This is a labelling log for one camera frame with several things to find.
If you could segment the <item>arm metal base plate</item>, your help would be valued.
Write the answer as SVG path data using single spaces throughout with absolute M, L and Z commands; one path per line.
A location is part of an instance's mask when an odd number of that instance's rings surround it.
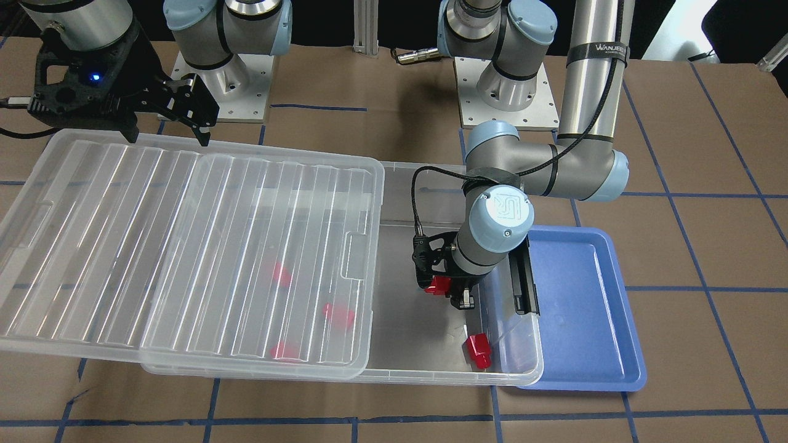
M 236 54 L 227 65 L 212 71 L 195 70 L 179 53 L 172 78 L 196 73 L 219 104 L 219 122 L 264 123 L 276 57 Z
M 472 129 L 486 121 L 505 121 L 526 131 L 559 128 L 544 64 L 534 78 L 525 81 L 504 78 L 487 60 L 455 58 L 454 65 L 462 128 Z

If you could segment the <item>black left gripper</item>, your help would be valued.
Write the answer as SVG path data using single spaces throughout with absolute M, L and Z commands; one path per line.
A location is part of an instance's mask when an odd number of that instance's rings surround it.
M 470 231 L 445 231 L 414 235 L 416 281 L 425 289 L 434 275 L 451 278 L 451 302 L 457 309 L 475 309 L 473 288 L 493 269 L 493 253 L 484 249 Z

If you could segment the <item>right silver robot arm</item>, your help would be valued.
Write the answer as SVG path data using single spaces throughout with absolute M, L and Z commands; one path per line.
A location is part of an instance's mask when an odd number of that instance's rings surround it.
M 200 145 L 220 101 L 245 87 L 242 54 L 279 56 L 292 41 L 289 1 L 166 1 L 167 28 L 192 69 L 169 76 L 128 1 L 21 1 L 41 31 L 28 98 L 3 99 L 49 126 L 107 130 L 135 143 L 138 113 L 187 126 Z

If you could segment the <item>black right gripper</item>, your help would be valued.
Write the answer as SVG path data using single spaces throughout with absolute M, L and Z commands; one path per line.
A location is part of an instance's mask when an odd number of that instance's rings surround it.
M 43 124 L 116 131 L 133 143 L 140 133 L 136 115 L 158 113 L 188 126 L 203 148 L 209 144 L 219 104 L 198 74 L 169 78 L 140 25 L 93 50 L 69 48 L 59 25 L 49 25 L 41 39 L 27 110 Z

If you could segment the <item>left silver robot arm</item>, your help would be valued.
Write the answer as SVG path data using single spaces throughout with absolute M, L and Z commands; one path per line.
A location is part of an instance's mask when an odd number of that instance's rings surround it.
M 535 212 L 530 196 L 611 201 L 629 163 L 613 148 L 633 1 L 577 1 L 562 102 L 544 58 L 559 20 L 541 1 L 443 1 L 432 54 L 452 58 L 464 126 L 464 221 L 426 236 L 414 219 L 419 287 L 475 307 L 475 286 L 507 258 L 521 281 Z

